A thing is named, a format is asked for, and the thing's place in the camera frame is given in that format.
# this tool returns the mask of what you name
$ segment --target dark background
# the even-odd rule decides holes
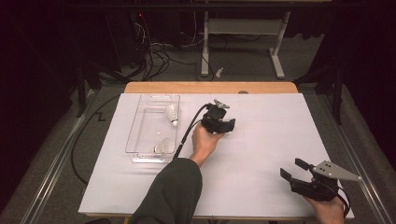
[[[326,34],[312,71],[339,57],[340,47],[350,47],[343,58],[345,83],[377,143],[395,167],[396,28],[391,16],[395,7],[390,3],[373,0],[362,13],[354,10],[337,13],[332,26],[329,12],[307,9],[291,13],[286,36],[303,34],[309,38]],[[81,58],[120,71],[121,65],[141,63],[142,52],[134,50],[138,41],[131,26],[134,13],[71,13],[50,0],[1,4],[0,209],[3,210],[50,129],[71,105],[69,94],[77,86],[76,71]],[[277,12],[265,15],[271,17]],[[189,25],[191,14],[148,12],[145,16],[150,31],[174,45],[183,38],[180,31],[193,35],[193,27]],[[263,17],[261,13],[247,16],[243,12],[220,16]],[[202,17],[203,13],[197,14],[198,21],[203,21]],[[353,27],[361,29],[348,39]]]

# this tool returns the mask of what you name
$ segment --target metal stand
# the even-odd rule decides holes
[[[237,20],[237,19],[209,19],[205,12],[204,48],[202,53],[201,76],[209,75],[209,34],[239,34],[239,35],[277,35],[276,45],[269,52],[279,79],[285,78],[280,60],[277,56],[283,36],[288,26],[290,12],[285,12],[283,20]]]

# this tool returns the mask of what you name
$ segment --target gray carpet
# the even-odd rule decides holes
[[[302,40],[300,36],[286,38],[282,44],[279,58],[286,75],[285,80],[294,80],[303,76],[311,64],[318,49],[321,38],[311,38]],[[229,40],[226,48],[225,42],[221,38],[212,38],[210,46],[214,47],[210,51],[210,66],[216,71],[223,67],[221,77],[215,77],[215,81],[278,81],[275,71],[267,52],[269,47],[275,43],[272,37],[263,37],[257,41],[245,41],[241,39]],[[197,69],[191,64],[181,64],[170,62],[168,69],[154,77],[154,81],[183,80],[195,81],[199,78],[201,68],[201,48],[174,49],[166,48],[169,56],[176,61],[183,63],[197,63]],[[154,64],[159,64],[158,59],[154,59]],[[115,98],[104,105],[111,98],[123,92],[125,85],[119,84],[115,80],[108,79],[104,75],[104,87],[92,97],[92,104],[85,114],[85,119],[80,127],[84,127],[74,148],[74,162],[78,173],[84,180],[89,180],[97,156],[106,136],[108,126],[115,111],[118,98]],[[356,156],[359,158],[364,168],[365,176],[370,180],[374,189],[381,199],[382,205],[389,211],[395,211],[396,202],[396,174],[390,167],[387,159],[382,154],[380,148],[371,135],[364,119],[354,106],[353,100],[347,89],[343,91],[342,121],[343,125],[334,125],[332,117],[329,115],[328,98],[326,95],[316,95],[312,84],[304,84],[299,87],[299,91],[304,94],[323,144],[326,147],[333,162],[353,170],[356,167],[354,161],[346,153],[347,147],[354,148]],[[93,114],[100,106],[104,105],[97,114]],[[64,146],[67,136],[71,133],[74,125],[78,122],[75,118],[78,108],[77,104],[59,120],[52,129],[46,142],[38,151],[30,169],[26,173],[20,186],[16,190],[7,208],[0,216],[0,223],[21,223],[23,216],[34,199],[45,175],[52,162]],[[340,128],[345,132],[347,140],[340,136]],[[66,155],[66,161],[56,184],[51,190],[48,200],[44,200],[42,210],[38,211],[39,216],[36,223],[86,223],[96,219],[78,213],[85,185],[78,180],[72,170],[70,155]],[[354,219],[346,223],[380,223],[375,210],[375,206],[369,203],[369,193],[365,187],[357,183],[343,181],[351,201],[355,214]],[[396,220],[393,213],[390,218]],[[121,217],[109,217],[112,223],[123,223]],[[193,223],[207,223],[205,220],[194,220]],[[267,223],[264,221],[221,221],[219,223]]]

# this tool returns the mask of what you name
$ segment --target black cable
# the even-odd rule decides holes
[[[346,209],[344,210],[344,219],[347,217],[347,214],[349,213],[349,210],[350,210],[350,208],[351,208],[351,205],[350,205],[350,199],[349,199],[349,197],[347,196],[347,193],[343,190],[343,189],[341,189],[341,188],[339,188],[340,190],[342,190],[343,192],[344,192],[344,194],[346,195],[346,200],[347,200],[347,202],[346,202],[346,200],[343,198],[343,197],[341,197],[341,195],[339,195],[338,194],[338,198],[341,200],[341,201],[343,201],[343,203],[344,204],[347,204],[348,203],[348,207],[346,207]]]
[[[169,67],[169,60],[166,60],[166,59],[165,59],[164,57],[162,57],[158,52],[153,52],[153,54],[157,55],[158,58],[161,58],[163,64],[161,64],[161,65],[154,65],[154,64],[153,64],[153,61],[152,61],[153,58],[151,57],[151,61],[148,62],[148,63],[150,63],[151,67],[154,67],[154,66],[155,66],[155,67],[158,67],[158,66],[159,66],[160,68],[158,69],[158,71],[157,71],[156,73],[154,73],[154,74],[152,74],[152,75],[146,74],[145,77],[142,78],[142,81],[148,81],[149,79],[158,76],[159,74],[161,74],[161,73],[163,73],[164,71],[166,71],[166,69],[168,69],[168,67]]]
[[[177,60],[173,59],[171,56],[169,56],[169,54],[166,52],[165,48],[163,48],[163,53],[166,55],[166,57],[168,57],[169,61],[172,61],[172,62],[175,62],[175,63],[180,63],[180,64],[185,64],[185,65],[194,65],[194,74],[195,75],[197,74],[197,65],[198,65],[197,62],[195,62],[195,63],[183,63],[183,62],[177,61]]]
[[[326,189],[328,189],[329,191],[331,191],[334,195],[337,196],[337,198],[339,198],[341,200],[341,202],[343,202],[345,209],[344,209],[344,219],[347,217],[347,214],[349,213],[350,210],[350,200],[349,197],[347,196],[347,193],[341,189],[340,187],[338,187],[340,190],[342,190],[345,195],[346,195],[346,199],[347,201],[341,197],[341,195],[338,192],[335,192],[332,188],[330,188],[329,186],[327,186],[326,184],[323,184],[322,182],[318,182],[321,186],[325,187]]]
[[[155,52],[162,52],[165,49],[165,44],[164,43],[154,43],[154,44],[151,45],[151,48],[152,47],[158,47],[159,48]]]
[[[150,61],[152,61],[152,54],[151,54],[151,52],[150,52],[148,55],[149,55]],[[150,65],[148,72],[142,76],[141,81],[143,81],[143,80],[146,78],[146,76],[149,75],[149,73],[151,72],[151,69],[152,69],[152,64]]]
[[[178,148],[177,148],[177,150],[176,150],[176,153],[175,153],[175,155],[174,155],[173,160],[174,160],[175,158],[178,157],[178,154],[180,154],[180,151],[181,151],[181,149],[183,148],[184,143],[186,142],[187,136],[189,135],[189,133],[190,133],[192,127],[196,124],[196,123],[194,123],[194,122],[195,122],[195,120],[197,119],[198,115],[199,115],[199,114],[201,113],[201,111],[202,111],[203,109],[205,109],[208,105],[209,105],[209,104],[206,104],[206,105],[201,106],[201,108],[200,108],[200,109],[198,110],[198,112],[195,114],[195,116],[194,116],[194,118],[192,119],[192,121],[191,121],[189,127],[187,128],[187,131],[184,133],[184,136],[183,136],[183,138],[181,139],[180,144],[178,145]]]
[[[209,45],[208,45],[208,47],[209,47],[210,49],[226,49],[227,46],[228,46],[227,35],[212,35],[212,38],[213,38],[214,36],[215,36],[215,37],[221,37],[222,39],[224,39],[224,46],[221,47],[221,48],[216,48],[216,47],[213,47],[213,46],[209,46]]]
[[[72,163],[72,168],[73,168],[73,172],[75,173],[76,177],[85,185],[88,185],[88,181],[86,181],[84,178],[82,178],[79,174],[78,171],[76,169],[76,165],[74,164],[74,151],[76,148],[76,144],[78,142],[78,139],[81,137],[81,134],[84,132],[85,128],[87,127],[87,125],[90,123],[91,119],[93,118],[93,116],[95,116],[96,114],[98,114],[99,110],[102,109],[105,105],[107,105],[108,103],[110,103],[112,100],[116,99],[120,97],[119,95],[116,95],[114,97],[112,97],[111,99],[107,100],[106,102],[104,102],[101,106],[99,106],[99,108],[97,108],[93,114],[88,118],[87,122],[84,124],[84,126],[81,128],[81,131],[78,133],[78,136],[76,138],[75,143],[73,144],[72,150],[71,150],[71,155],[70,155],[70,160]]]
[[[142,63],[139,64],[139,67],[134,72],[127,75],[127,77],[135,77],[135,76],[139,75],[141,72],[143,72],[146,69],[147,65],[148,64],[147,64],[146,60],[143,60]]]
[[[239,35],[227,35],[227,38],[230,38],[232,40],[244,41],[244,42],[252,42],[252,41],[257,41],[257,40],[261,39],[262,37],[267,37],[267,35],[259,35],[258,37],[255,37],[252,39],[245,39],[245,38],[240,38],[237,36],[239,36]]]
[[[153,67],[161,67],[161,66],[163,66],[165,63],[167,63],[167,60],[163,57],[163,56],[161,56],[160,55],[160,53],[158,53],[158,52],[152,52],[152,54],[154,54],[154,55],[156,55],[157,57],[152,57],[152,61],[148,61],[148,64],[150,65],[150,66],[153,66]],[[155,64],[154,63],[154,60],[157,60],[157,59],[160,59],[160,61],[162,62],[162,64]]]

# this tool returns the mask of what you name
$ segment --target wire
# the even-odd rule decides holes
[[[142,30],[143,31],[143,36],[142,36],[142,43],[141,44],[143,44],[144,42],[145,42],[145,39],[146,39],[146,31],[145,31],[145,28],[143,28],[143,26],[142,25],[140,25],[139,23],[137,23],[137,22],[135,22],[134,23],[134,25],[137,25],[138,27],[139,27],[139,30],[137,31],[137,34],[136,34],[136,36],[139,36],[140,35],[140,30]]]
[[[211,49],[226,49],[227,48],[227,46],[228,46],[227,35],[211,35],[210,37],[212,39],[213,39],[213,37],[221,37],[222,39],[224,39],[224,46],[222,46],[220,48],[217,48],[217,47],[213,47],[213,46],[208,45],[209,48],[211,48]]]
[[[239,35],[228,35],[227,37],[232,39],[232,40],[239,40],[239,41],[244,41],[244,42],[251,42],[251,41],[257,41],[263,37],[267,37],[268,35],[259,35],[258,37],[252,38],[252,39],[245,39],[245,38],[240,38],[237,37]]]
[[[198,65],[197,62],[195,62],[195,63],[183,63],[183,62],[177,61],[177,60],[171,58],[171,56],[169,56],[169,54],[166,52],[165,48],[163,48],[163,53],[168,57],[169,61],[172,61],[172,62],[175,62],[175,63],[180,63],[180,64],[186,64],[186,65],[194,65],[194,71],[195,71],[195,75],[196,75],[196,73],[197,73],[197,65]]]
[[[99,114],[99,110],[102,109],[105,105],[107,105],[108,103],[110,103],[111,101],[113,101],[114,99],[120,97],[119,95],[116,95],[114,97],[112,97],[111,99],[107,100],[106,102],[104,102],[101,106],[99,106],[99,108],[97,108],[93,114],[88,118],[87,122],[84,124],[84,126],[81,128],[81,131],[78,133],[78,136],[76,138],[75,143],[73,144],[72,150],[71,150],[71,155],[70,155],[70,161],[72,163],[72,168],[73,168],[73,172],[75,173],[76,177],[85,185],[88,185],[88,181],[85,180],[84,178],[82,178],[79,174],[78,171],[76,169],[76,165],[74,163],[74,152],[75,152],[75,148],[76,148],[76,144],[78,142],[78,139],[81,137],[81,134],[84,132],[85,128],[87,127],[87,125],[90,123],[91,119],[93,118],[93,116]]]
[[[193,37],[191,43],[188,46],[185,46],[185,47],[193,46],[193,43],[195,41],[195,37],[196,37],[196,34],[197,34],[197,20],[196,20],[196,16],[195,16],[195,11],[192,12],[192,15],[194,16],[194,37]]]
[[[151,54],[151,53],[149,54],[149,58],[150,58],[150,61],[152,61],[152,54]],[[149,73],[151,72],[151,70],[152,70],[152,64],[150,65],[150,68],[149,68],[148,72],[145,73],[145,74],[142,76],[141,81],[143,81],[143,80],[146,78],[146,76],[149,75]]]
[[[338,192],[335,192],[332,188],[330,188],[326,184],[323,184],[320,181],[318,181],[318,183],[321,186],[323,186],[326,189],[328,189],[329,191],[331,191],[334,195],[336,195],[337,198],[339,198],[343,202],[343,204],[345,206],[345,209],[344,209],[344,219],[345,219],[347,217],[347,214],[349,213],[349,210],[350,210],[350,200],[349,200],[349,197],[347,196],[347,193],[342,188],[338,187],[338,189],[342,190],[345,193],[346,199],[347,199],[347,201],[346,201],[343,197],[341,197],[341,195]]]
[[[197,119],[198,115],[201,113],[201,111],[202,111],[203,109],[207,108],[208,106],[209,106],[209,104],[206,104],[206,105],[201,106],[201,108],[200,108],[200,109],[198,110],[198,112],[195,114],[195,116],[194,116],[194,118],[192,119],[192,121],[191,121],[189,127],[187,128],[187,131],[184,133],[184,136],[183,136],[183,138],[181,139],[180,144],[178,145],[177,151],[176,151],[176,153],[175,153],[173,159],[175,159],[175,158],[178,157],[178,154],[180,154],[180,151],[181,151],[181,149],[183,148],[183,145],[184,145],[184,143],[186,142],[187,136],[189,135],[191,129],[194,127],[195,124],[198,123],[198,122],[195,122],[195,120]]]
[[[192,43],[192,44],[189,44],[189,45],[183,45],[183,46],[180,46],[181,48],[189,48],[189,47],[194,47],[194,46],[198,46],[198,45],[200,45],[202,42],[204,42],[204,39],[201,39],[201,40],[199,40],[199,41],[196,41],[195,43]],[[156,43],[152,43],[151,45],[164,45],[164,46],[166,46],[166,47],[173,47],[173,45],[171,45],[171,44],[165,44],[165,43],[159,43],[159,42],[156,42]]]
[[[143,72],[146,69],[147,65],[148,64],[147,64],[146,60],[143,60],[142,63],[139,64],[139,67],[134,72],[127,75],[127,77],[135,77],[135,76],[139,75],[141,72]]]
[[[153,77],[158,76],[159,74],[163,73],[164,71],[166,71],[166,69],[169,67],[169,59],[164,58],[163,56],[161,56],[158,52],[153,52],[152,54],[156,55],[157,58],[161,59],[162,64],[161,65],[154,65],[153,60],[156,58],[150,58],[150,61],[148,61],[148,63],[150,64],[150,68],[152,67],[160,67],[158,69],[158,71],[152,75],[150,75],[149,73],[145,74],[142,77],[142,81],[147,81],[149,79],[152,79]]]
[[[145,18],[143,17],[143,14],[142,14],[142,13],[139,13],[138,16],[139,16],[140,18],[142,18],[143,23],[145,23],[146,31],[147,31],[148,42],[149,42],[149,44],[151,45],[151,38],[149,37],[149,28],[148,28],[148,24],[146,23],[146,20],[145,20]]]

